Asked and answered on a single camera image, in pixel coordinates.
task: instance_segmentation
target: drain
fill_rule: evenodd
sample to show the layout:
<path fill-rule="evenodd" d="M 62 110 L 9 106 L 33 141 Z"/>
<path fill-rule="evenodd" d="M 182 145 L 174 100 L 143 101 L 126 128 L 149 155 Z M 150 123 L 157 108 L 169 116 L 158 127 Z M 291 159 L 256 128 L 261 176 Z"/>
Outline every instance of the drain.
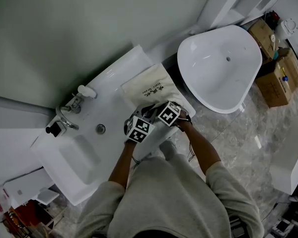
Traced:
<path fill-rule="evenodd" d="M 105 128 L 104 125 L 99 124 L 99 125 L 96 126 L 96 132 L 97 132 L 98 134 L 104 134 L 105 131 L 106 131 L 106 128 Z"/>

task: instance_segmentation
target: soap dispenser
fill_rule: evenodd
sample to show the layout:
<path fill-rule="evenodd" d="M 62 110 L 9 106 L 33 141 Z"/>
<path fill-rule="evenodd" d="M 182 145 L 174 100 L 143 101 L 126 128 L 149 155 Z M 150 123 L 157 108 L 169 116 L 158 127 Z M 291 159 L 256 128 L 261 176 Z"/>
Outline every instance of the soap dispenser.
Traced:
<path fill-rule="evenodd" d="M 83 86 L 83 85 L 80 85 L 77 89 L 77 91 L 82 94 L 83 96 L 85 97 L 91 97 L 92 99 L 95 99 L 97 94 L 96 92 L 89 88 L 88 86 Z"/>

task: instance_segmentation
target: bathtub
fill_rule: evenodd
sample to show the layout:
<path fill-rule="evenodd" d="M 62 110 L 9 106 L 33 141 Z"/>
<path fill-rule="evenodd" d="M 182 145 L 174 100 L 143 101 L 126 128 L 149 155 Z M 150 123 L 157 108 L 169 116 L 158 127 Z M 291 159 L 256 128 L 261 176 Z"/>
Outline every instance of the bathtub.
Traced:
<path fill-rule="evenodd" d="M 179 69 L 189 90 L 222 114 L 240 107 L 261 64 L 256 41 L 234 25 L 191 36 L 178 49 Z"/>

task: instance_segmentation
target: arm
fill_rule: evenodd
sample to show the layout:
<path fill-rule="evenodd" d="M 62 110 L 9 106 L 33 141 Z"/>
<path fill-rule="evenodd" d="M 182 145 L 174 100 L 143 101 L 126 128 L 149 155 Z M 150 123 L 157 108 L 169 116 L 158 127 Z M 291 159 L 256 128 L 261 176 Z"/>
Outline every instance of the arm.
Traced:
<path fill-rule="evenodd" d="M 193 126 L 186 121 L 177 122 L 187 134 L 199 165 L 206 175 L 207 185 L 221 201 L 229 216 L 236 216 L 247 226 L 251 238 L 262 238 L 263 225 L 259 210 L 246 189 L 223 166 L 218 153 Z"/>
<path fill-rule="evenodd" d="M 205 139 L 193 126 L 187 121 L 178 121 L 178 125 L 183 128 L 192 145 L 202 172 L 206 174 L 210 166 L 215 162 L 221 161 L 213 145 Z"/>
<path fill-rule="evenodd" d="M 136 143 L 127 140 L 124 150 L 109 177 L 86 203 L 78 220 L 76 238 L 107 233 L 114 213 L 125 194 L 131 158 Z"/>
<path fill-rule="evenodd" d="M 136 144 L 137 144 L 136 142 L 130 139 L 126 141 L 124 150 L 120 155 L 120 158 L 108 179 L 109 181 L 114 181 L 116 183 L 119 183 L 125 189 L 127 187 L 130 162 L 131 162 L 131 158 L 133 156 Z"/>

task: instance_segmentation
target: cardboard box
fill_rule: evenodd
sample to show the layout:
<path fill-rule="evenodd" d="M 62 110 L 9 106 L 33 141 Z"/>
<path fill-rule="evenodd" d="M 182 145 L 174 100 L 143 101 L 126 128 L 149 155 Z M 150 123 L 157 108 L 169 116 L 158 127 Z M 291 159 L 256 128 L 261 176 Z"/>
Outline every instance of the cardboard box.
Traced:
<path fill-rule="evenodd" d="M 292 92 L 298 88 L 298 60 L 292 49 L 279 49 L 277 62 L 283 67 L 288 77 L 288 84 Z"/>
<path fill-rule="evenodd" d="M 263 65 L 255 81 L 270 108 L 289 103 L 292 92 L 288 82 L 283 81 L 283 73 L 277 62 L 273 61 Z"/>
<path fill-rule="evenodd" d="M 274 34 L 273 30 L 260 18 L 248 29 L 248 32 L 260 47 L 263 56 L 263 64 L 272 61 L 275 55 L 274 43 L 270 39 Z"/>

